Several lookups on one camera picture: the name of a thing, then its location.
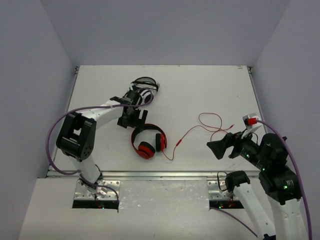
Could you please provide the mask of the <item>red black headphones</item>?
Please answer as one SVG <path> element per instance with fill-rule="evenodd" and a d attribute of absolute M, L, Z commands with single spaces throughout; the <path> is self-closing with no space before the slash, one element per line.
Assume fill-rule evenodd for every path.
<path fill-rule="evenodd" d="M 138 147 L 135 146 L 134 142 L 136 137 L 143 131 L 157 131 L 155 134 L 155 146 L 151 145 L 146 141 L 141 141 Z M 167 136 L 165 132 L 157 125 L 151 123 L 145 123 L 143 128 L 134 129 L 130 137 L 131 145 L 134 151 L 144 159 L 151 159 L 155 153 L 163 152 L 167 148 Z"/>

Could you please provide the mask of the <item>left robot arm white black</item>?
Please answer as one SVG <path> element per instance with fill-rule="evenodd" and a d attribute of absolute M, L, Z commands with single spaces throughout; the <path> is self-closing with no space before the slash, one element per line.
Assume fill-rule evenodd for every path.
<path fill-rule="evenodd" d="M 93 195 L 99 195 L 102 189 L 114 191 L 103 184 L 102 172 L 92 158 L 96 131 L 113 120 L 122 128 L 141 130 L 148 114 L 141 107 L 153 98 L 149 88 L 129 90 L 123 97 L 114 96 L 102 105 L 80 107 L 65 115 L 56 146 L 73 161 L 79 183 Z"/>

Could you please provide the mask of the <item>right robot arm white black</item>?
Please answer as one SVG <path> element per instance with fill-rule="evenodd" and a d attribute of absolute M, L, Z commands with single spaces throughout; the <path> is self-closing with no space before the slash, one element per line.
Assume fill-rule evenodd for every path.
<path fill-rule="evenodd" d="M 306 240 L 307 230 L 301 214 L 302 190 L 298 176 L 287 166 L 285 139 L 267 133 L 260 144 L 242 132 L 227 133 L 223 139 L 206 145 L 220 160 L 227 148 L 229 158 L 243 157 L 259 169 L 258 179 L 267 195 L 273 218 L 270 219 L 256 197 L 248 175 L 243 170 L 226 174 L 226 191 L 236 196 L 244 207 L 259 240 Z"/>

